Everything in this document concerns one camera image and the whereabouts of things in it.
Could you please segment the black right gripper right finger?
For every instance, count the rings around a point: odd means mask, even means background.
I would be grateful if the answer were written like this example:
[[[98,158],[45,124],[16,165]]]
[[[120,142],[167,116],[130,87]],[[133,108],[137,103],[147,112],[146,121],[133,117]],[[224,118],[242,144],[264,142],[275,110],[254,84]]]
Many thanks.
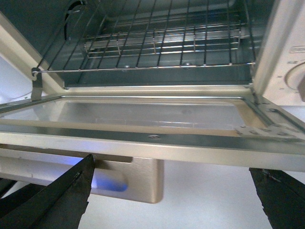
[[[282,170],[250,168],[263,211],[274,229],[305,227],[305,185]]]

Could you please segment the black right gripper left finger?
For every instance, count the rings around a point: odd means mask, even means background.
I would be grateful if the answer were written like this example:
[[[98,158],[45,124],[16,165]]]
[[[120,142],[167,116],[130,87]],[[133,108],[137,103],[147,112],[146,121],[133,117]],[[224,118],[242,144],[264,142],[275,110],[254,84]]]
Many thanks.
[[[92,155],[48,186],[28,184],[7,194],[15,181],[0,181],[2,229],[76,229],[88,206],[95,163]]]

